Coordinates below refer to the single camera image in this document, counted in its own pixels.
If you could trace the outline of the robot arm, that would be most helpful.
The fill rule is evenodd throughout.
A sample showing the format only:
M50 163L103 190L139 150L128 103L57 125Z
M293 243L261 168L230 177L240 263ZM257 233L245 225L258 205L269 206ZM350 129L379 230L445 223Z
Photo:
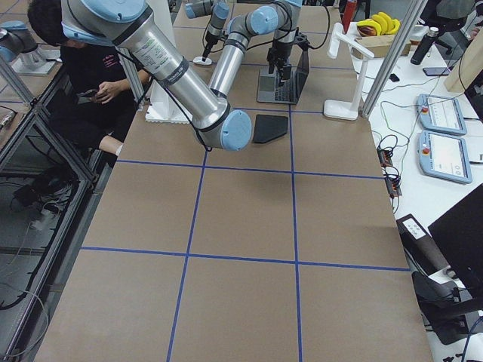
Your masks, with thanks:
M233 110L226 98L251 38L272 34L269 64L288 77L288 58L302 3L273 1L229 23L222 55L206 84L158 28L145 1L63 1L65 36L88 44L128 49L153 78L192 115L200 142L230 151L243 149L251 138L251 120Z
M203 35L205 40L203 54L193 60L195 63L208 65L208 56L212 52L213 46L219 41L226 40L223 29L229 15L229 6L226 1L192 1L185 4L185 12L189 19L210 16Z

